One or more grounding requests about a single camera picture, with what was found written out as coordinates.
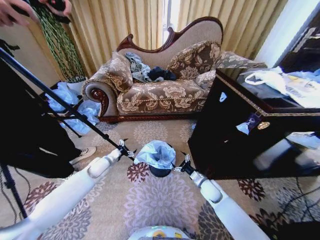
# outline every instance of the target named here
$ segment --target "finger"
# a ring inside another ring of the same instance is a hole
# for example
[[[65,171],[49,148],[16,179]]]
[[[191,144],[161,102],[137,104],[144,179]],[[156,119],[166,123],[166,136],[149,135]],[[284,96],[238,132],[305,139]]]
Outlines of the finger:
[[[0,19],[4,25],[7,25],[9,27],[14,25],[14,23],[9,19],[9,16],[5,12],[0,13]]]
[[[67,17],[71,14],[72,4],[69,0],[65,0],[65,9],[63,10],[63,14]]]
[[[46,3],[45,4],[49,9],[50,11],[55,14],[55,15],[58,15],[58,16],[64,16],[63,12],[62,11],[58,11],[57,9],[55,9],[53,6],[51,6],[49,3]]]
[[[1,20],[1,16],[0,16],[0,27],[5,26],[4,22]]]
[[[22,25],[22,26],[27,26],[29,24],[29,22],[26,21],[22,17],[22,15],[20,13],[16,12],[11,6],[5,5],[2,10],[3,10],[4,14],[6,13],[7,15],[10,15],[12,18],[14,18],[15,23]]]
[[[12,1],[12,4],[16,5],[17,7],[19,7],[22,10],[25,10],[28,13],[29,17],[33,21],[35,21],[35,22],[39,21],[36,13],[32,9],[32,7],[28,3],[26,3],[25,1],[15,0],[15,1]]]

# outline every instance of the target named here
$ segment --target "floral upholstery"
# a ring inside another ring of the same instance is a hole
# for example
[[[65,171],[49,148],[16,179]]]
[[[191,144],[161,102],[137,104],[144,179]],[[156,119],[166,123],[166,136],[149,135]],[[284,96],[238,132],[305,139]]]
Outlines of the floral upholstery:
[[[197,112],[208,93],[208,89],[186,79],[135,83],[128,92],[119,94],[117,107],[125,114]]]
[[[215,65],[212,66],[211,70],[214,69],[251,69],[251,68],[267,68],[264,62],[256,62],[250,59],[239,56],[231,51],[223,51]]]
[[[115,92],[127,92],[133,85],[129,61],[117,52],[112,53],[111,59],[103,64],[98,71],[82,85],[82,95],[85,95],[85,88],[89,83],[101,82],[108,84]]]
[[[198,84],[202,89],[211,88],[212,83],[216,77],[216,70],[207,71],[205,73],[200,74],[194,80],[196,84]]]
[[[201,41],[179,52],[167,66],[178,79],[195,79],[208,72],[217,61],[221,46],[215,41]]]

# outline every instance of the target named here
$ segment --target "brass drawer knob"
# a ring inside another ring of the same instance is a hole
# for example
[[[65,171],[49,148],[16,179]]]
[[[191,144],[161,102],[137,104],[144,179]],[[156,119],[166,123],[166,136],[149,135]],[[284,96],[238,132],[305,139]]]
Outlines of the brass drawer knob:
[[[270,122],[268,121],[262,121],[260,122],[260,124],[258,125],[258,129],[262,130],[262,129],[266,129],[267,127],[270,126]]]

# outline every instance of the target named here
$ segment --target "sneaker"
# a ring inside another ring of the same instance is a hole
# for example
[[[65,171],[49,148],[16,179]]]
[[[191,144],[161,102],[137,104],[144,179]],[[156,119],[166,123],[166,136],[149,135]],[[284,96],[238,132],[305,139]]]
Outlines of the sneaker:
[[[92,154],[96,152],[97,148],[95,146],[90,146],[88,148],[84,148],[81,150],[80,156],[76,157],[75,159],[71,160],[69,163],[76,164],[82,159],[86,159],[90,157]]]

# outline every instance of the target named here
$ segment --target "black cable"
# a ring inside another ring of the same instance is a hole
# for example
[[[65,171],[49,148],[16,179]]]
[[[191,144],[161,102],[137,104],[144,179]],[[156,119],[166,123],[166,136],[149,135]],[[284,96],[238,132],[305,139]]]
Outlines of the black cable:
[[[14,168],[14,170],[16,171],[17,174],[20,175],[20,177],[22,177],[26,181],[26,184],[28,184],[28,194],[26,195],[24,203],[23,203],[23,205],[26,205],[27,199],[28,199],[29,194],[31,192],[31,184],[30,184],[29,180],[21,172],[19,172],[16,167]],[[21,211],[19,212],[19,217],[21,220],[23,219]]]
[[[310,212],[310,208],[313,208],[313,207],[314,207],[315,205],[317,205],[318,203],[320,203],[320,198],[319,198],[314,204],[312,204],[312,205],[310,205],[310,206],[307,206],[307,209],[303,212],[302,218],[300,219],[301,222],[302,222],[303,219],[305,218],[305,215],[306,215],[307,211]]]
[[[320,186],[318,186],[317,188],[315,188],[315,189],[313,189],[313,190],[311,190],[311,191],[308,191],[308,192],[306,192],[306,193],[304,193],[304,194],[302,194],[302,195],[300,195],[300,196],[297,196],[297,197],[292,198],[292,199],[284,206],[282,212],[280,212],[280,214],[278,215],[278,217],[277,217],[275,220],[273,220],[272,224],[274,224],[274,223],[280,218],[280,216],[283,216],[283,215],[285,214],[285,212],[287,211],[287,207],[288,207],[289,204],[291,204],[293,201],[295,201],[295,200],[297,200],[297,199],[299,199],[299,198],[302,198],[303,196],[312,194],[313,192],[315,192],[315,191],[317,191],[317,190],[319,190],[319,189],[320,189]]]
[[[4,183],[2,182],[2,170],[0,171],[0,187],[1,187],[1,192],[2,194],[4,195],[4,197],[6,198],[6,200],[8,201],[12,211],[13,211],[13,214],[14,214],[14,223],[16,224],[17,223],[17,212],[11,202],[11,200],[9,199],[9,197],[7,196],[7,194],[5,193],[4,191]]]
[[[296,181],[296,185],[297,185],[298,189],[300,190],[300,193],[301,193],[301,194],[304,194],[304,192],[302,191],[302,189],[301,189],[301,187],[300,187],[299,180],[298,180],[298,177],[297,177],[297,176],[295,177],[295,181]],[[310,217],[311,217],[312,220],[314,221],[315,218],[314,218],[314,216],[312,216],[312,214],[311,214],[311,212],[310,212],[310,209],[309,209],[309,207],[308,207],[308,203],[307,203],[307,198],[306,198],[306,196],[303,196],[303,200],[304,200],[304,204],[305,204],[305,207],[306,207],[306,211],[309,212]]]

